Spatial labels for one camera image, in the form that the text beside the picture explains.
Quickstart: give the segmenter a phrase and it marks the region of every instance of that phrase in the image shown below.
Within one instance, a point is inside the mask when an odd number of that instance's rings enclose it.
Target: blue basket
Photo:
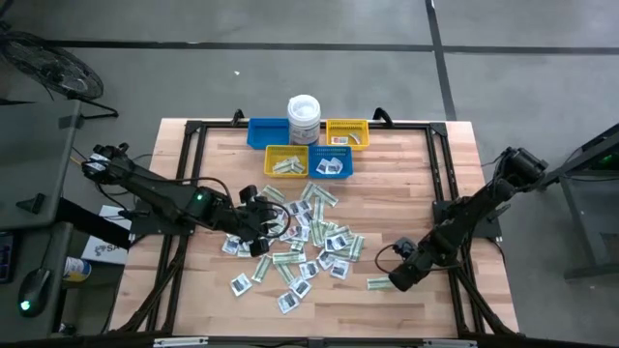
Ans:
[[[320,160],[341,160],[343,168],[339,174],[320,174],[316,167]],[[353,173],[352,149],[350,146],[309,146],[308,174],[314,179],[346,179]]]
[[[267,145],[288,145],[290,125],[286,118],[250,119],[248,145],[264,150]]]

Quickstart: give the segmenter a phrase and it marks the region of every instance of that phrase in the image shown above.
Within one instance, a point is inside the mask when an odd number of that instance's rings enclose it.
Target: gray floor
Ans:
[[[431,43],[422,0],[16,3],[7,18],[15,29],[50,39]],[[618,44],[619,3],[613,0],[434,4],[444,44]],[[84,152],[98,143],[129,141],[132,153],[148,153],[162,117],[230,117],[239,107],[250,117],[282,116],[287,99],[300,93],[317,96],[325,118],[367,118],[383,106],[397,119],[445,120],[432,53],[72,52],[102,77],[105,93],[100,102],[122,115],[115,121],[89,122],[75,143]],[[457,118],[473,122],[482,161],[494,159],[507,146],[523,146],[558,165],[573,148],[619,121],[619,56],[448,54],[446,62]],[[0,93],[6,97],[48,102],[40,85],[10,69],[0,73],[8,77],[0,80]],[[74,167],[65,195],[93,211],[105,202]],[[501,225],[522,332],[617,344],[619,278],[570,283],[562,278],[564,271],[586,265],[586,259],[559,187],[514,199]],[[97,332],[107,309],[86,304],[105,295],[80,297],[84,305],[74,311],[80,330]]]

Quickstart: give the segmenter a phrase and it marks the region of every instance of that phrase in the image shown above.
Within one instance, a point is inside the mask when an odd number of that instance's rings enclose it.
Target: yellow basket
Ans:
[[[291,157],[298,157],[301,164],[306,168],[303,173],[282,173],[273,172],[273,166],[280,161]],[[264,174],[272,178],[306,178],[308,176],[308,147],[298,145],[268,145],[264,155]]]
[[[361,144],[357,144],[350,133],[357,133]],[[332,143],[333,136],[348,137],[348,145],[353,150],[360,151],[369,145],[368,120],[327,120],[327,145],[342,145]]]

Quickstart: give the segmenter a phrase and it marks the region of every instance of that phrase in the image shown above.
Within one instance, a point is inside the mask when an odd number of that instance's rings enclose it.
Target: fan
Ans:
[[[22,73],[68,99],[91,101],[103,94],[103,83],[92,69],[68,51],[52,47],[37,36],[6,33],[0,52]]]

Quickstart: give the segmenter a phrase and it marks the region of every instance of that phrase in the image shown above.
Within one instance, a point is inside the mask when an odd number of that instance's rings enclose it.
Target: wooden tabletop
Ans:
[[[186,119],[163,119],[155,145],[151,170],[174,178]],[[448,122],[447,129],[460,195],[473,194],[484,184],[473,129],[468,122]],[[443,157],[436,139],[443,183]],[[186,177],[191,175],[195,141]],[[264,151],[246,145],[245,130],[208,130],[201,176],[225,181],[235,203],[238,191],[254,184],[271,185],[287,200],[301,195],[307,179],[273,179],[263,174]],[[277,298],[287,287],[271,266],[262,284],[236,298],[229,282],[241,273],[253,274],[257,259],[237,258],[221,251],[225,235],[198,229],[190,239],[176,315],[175,334],[245,336],[338,336],[338,337],[453,337],[457,335],[445,272],[430,273],[408,292],[368,291],[367,279],[383,276],[376,269],[376,252],[401,236],[418,241],[430,230],[430,204],[435,199],[431,184],[427,144],[418,130],[372,130],[370,146],[354,152],[355,174],[347,180],[314,180],[339,198],[335,208],[325,208],[325,220],[349,225],[366,238],[361,259],[351,264],[346,280],[321,272],[310,282],[312,289],[302,304],[286,315]],[[200,185],[213,186],[201,182]],[[449,197],[447,185],[443,185]],[[143,239],[129,252],[127,266],[114,307],[111,328],[124,324],[153,286],[162,237]],[[288,251],[276,242],[272,249]],[[308,259],[318,249],[306,245]],[[517,330],[516,315],[501,255],[490,242],[476,240],[473,267],[480,292],[507,326]],[[391,269],[398,256],[385,252],[382,266]],[[291,265],[293,273],[300,274]],[[470,306],[463,296],[469,327]],[[160,318],[164,317],[167,293],[163,294]]]

